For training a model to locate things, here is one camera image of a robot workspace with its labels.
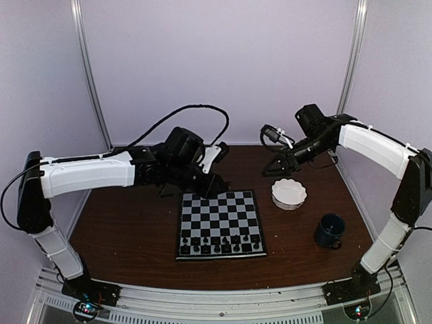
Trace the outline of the black grey chessboard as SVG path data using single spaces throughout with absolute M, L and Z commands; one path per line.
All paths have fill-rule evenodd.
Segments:
M 249 235 L 249 241 L 244 242 L 244 235 Z M 240 251 L 234 252 L 232 237 L 239 235 Z M 254 235 L 260 236 L 262 251 L 253 249 Z M 203 238 L 209 241 L 209 253 L 202 254 L 201 246 Z M 211 237 L 218 237 L 220 253 L 214 252 Z M 222 253 L 222 237 L 226 236 L 231 244 L 230 253 Z M 200 251 L 194 253 L 191 244 L 193 237 L 200 238 Z M 183 245 L 189 245 L 190 254 L 182 255 L 180 249 Z M 235 259 L 267 256 L 264 231 L 259 215 L 259 208 L 254 190 L 234 190 L 219 194 L 217 198 L 205 199 L 197 194 L 187 193 L 180 199 L 178 230 L 176 240 L 177 261 L 198 261 L 215 259 Z

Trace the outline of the black chess king piece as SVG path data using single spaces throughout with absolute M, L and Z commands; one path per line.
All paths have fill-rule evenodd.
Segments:
M 215 246 L 214 246 L 214 252 L 215 252 L 215 253 L 220 253 L 220 250 L 221 250 L 221 248 L 220 248 L 220 244 L 219 244 L 219 243 L 216 243 Z

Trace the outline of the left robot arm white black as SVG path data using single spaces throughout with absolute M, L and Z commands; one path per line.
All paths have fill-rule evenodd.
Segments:
M 193 109 L 193 105 L 172 111 L 135 141 L 107 153 L 53 158 L 33 151 L 27 156 L 24 170 L 10 180 L 11 184 L 20 183 L 18 212 L 15 224 L 9 220 L 5 223 L 34 238 L 62 275 L 64 284 L 81 299 L 93 298 L 97 285 L 51 216 L 51 198 L 97 188 L 167 184 L 201 198 L 215 198 L 226 192 L 228 182 L 211 170 L 229 152 L 220 134 L 211 144 L 205 144 L 199 135 L 176 126 L 159 144 L 139 144 L 163 122 L 187 109 Z

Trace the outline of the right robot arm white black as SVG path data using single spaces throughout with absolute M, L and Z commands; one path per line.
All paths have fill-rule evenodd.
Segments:
M 375 283 L 377 273 L 401 251 L 431 204 L 431 151 L 403 143 L 352 115 L 325 115 L 316 104 L 305 105 L 294 118 L 304 134 L 299 141 L 276 126 L 261 128 L 261 144 L 273 153 L 263 176 L 290 176 L 320 154 L 342 148 L 376 164 L 398 182 L 383 229 L 346 283 L 349 296 L 360 298 Z

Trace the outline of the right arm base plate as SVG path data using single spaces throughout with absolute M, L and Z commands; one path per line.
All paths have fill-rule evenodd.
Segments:
M 366 287 L 354 285 L 352 279 L 341 281 L 329 281 L 322 286 L 323 295 L 328 306 L 363 299 L 373 294 L 378 294 L 381 287 L 378 283 L 372 283 Z

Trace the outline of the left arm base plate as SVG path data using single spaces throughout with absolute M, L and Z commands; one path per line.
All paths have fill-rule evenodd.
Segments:
M 120 292 L 119 285 L 95 280 L 86 282 L 66 281 L 61 289 L 61 293 L 66 296 L 104 306 L 116 306 Z

